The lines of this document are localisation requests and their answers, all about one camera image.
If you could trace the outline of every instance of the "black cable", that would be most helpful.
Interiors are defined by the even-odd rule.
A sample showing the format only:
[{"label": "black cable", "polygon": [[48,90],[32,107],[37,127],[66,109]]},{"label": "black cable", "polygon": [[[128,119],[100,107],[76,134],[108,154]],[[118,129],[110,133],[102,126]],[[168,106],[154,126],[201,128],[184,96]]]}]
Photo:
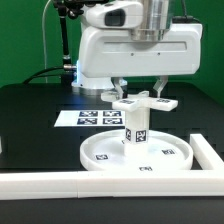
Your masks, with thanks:
[{"label": "black cable", "polygon": [[181,0],[183,9],[183,16],[174,16],[172,19],[173,23],[201,23],[200,20],[187,14],[187,6],[185,0]]},{"label": "black cable", "polygon": [[52,75],[39,75],[39,76],[34,76],[32,78],[30,78],[26,84],[28,84],[30,81],[32,81],[33,79],[37,79],[37,78],[46,78],[46,77],[56,77],[56,76],[62,76],[62,74],[52,74]]},{"label": "black cable", "polygon": [[41,70],[39,72],[34,73],[28,79],[23,81],[23,84],[28,84],[32,79],[34,79],[36,77],[43,77],[43,76],[41,76],[43,73],[50,72],[50,71],[55,71],[55,70],[61,70],[61,69],[64,69],[64,67],[63,66],[56,66],[56,67],[43,69],[43,70]]},{"label": "black cable", "polygon": [[185,0],[181,0],[181,5],[182,5],[184,16],[187,16],[187,6],[186,6]]}]

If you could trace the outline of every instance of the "white bar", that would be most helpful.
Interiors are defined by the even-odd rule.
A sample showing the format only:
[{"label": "white bar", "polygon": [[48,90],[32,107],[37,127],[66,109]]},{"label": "white bar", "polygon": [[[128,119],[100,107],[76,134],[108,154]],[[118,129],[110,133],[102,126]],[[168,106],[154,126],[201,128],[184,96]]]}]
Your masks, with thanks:
[{"label": "white bar", "polygon": [[77,197],[77,172],[0,174],[0,200]]},{"label": "white bar", "polygon": [[224,196],[222,160],[201,135],[191,135],[191,144],[200,165],[211,170],[0,174],[0,200]]},{"label": "white bar", "polygon": [[190,145],[203,170],[223,170],[224,172],[224,162],[201,134],[191,134]]}]

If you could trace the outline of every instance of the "black tabletop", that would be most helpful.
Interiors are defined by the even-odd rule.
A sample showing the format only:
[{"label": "black tabletop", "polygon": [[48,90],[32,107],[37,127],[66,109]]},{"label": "black tabletop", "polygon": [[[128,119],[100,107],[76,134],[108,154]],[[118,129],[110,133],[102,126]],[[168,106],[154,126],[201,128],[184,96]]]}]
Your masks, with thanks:
[{"label": "black tabletop", "polygon": [[[150,89],[147,83],[129,85],[130,93]],[[224,107],[186,83],[169,83],[163,97],[179,105],[172,112],[152,110],[150,128],[186,141],[191,133],[202,133],[223,158]],[[54,123],[61,110],[90,109],[111,109],[111,104],[60,84],[1,88],[0,172],[83,170],[80,144],[111,127],[55,128]],[[223,223],[223,209],[223,197],[0,201],[0,223]]]}]

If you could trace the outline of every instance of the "round white tray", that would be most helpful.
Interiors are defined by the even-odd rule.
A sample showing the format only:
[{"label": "round white tray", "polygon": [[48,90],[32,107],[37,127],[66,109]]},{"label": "round white tray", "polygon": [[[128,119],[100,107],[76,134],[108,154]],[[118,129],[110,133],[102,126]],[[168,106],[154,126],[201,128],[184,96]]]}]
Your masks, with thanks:
[{"label": "round white tray", "polygon": [[102,132],[86,139],[80,148],[82,165],[90,171],[156,171],[191,169],[193,150],[180,138],[149,131],[148,151],[124,155],[125,130]]}]

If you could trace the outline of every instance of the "green wall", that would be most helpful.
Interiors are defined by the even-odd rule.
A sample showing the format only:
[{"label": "green wall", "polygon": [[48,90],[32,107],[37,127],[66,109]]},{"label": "green wall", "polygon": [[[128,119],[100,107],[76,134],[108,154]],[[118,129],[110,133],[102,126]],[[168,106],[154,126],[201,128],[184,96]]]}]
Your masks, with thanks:
[{"label": "green wall", "polygon": [[[0,86],[20,83],[44,68],[41,18],[47,0],[2,1],[0,7]],[[186,0],[188,13],[204,26],[199,71],[194,76],[175,77],[187,81],[224,104],[224,2]],[[176,15],[182,15],[176,0]],[[46,24],[48,66],[61,65],[61,36],[57,12],[51,6]],[[71,54],[77,59],[80,40],[79,21],[68,21]]]}]

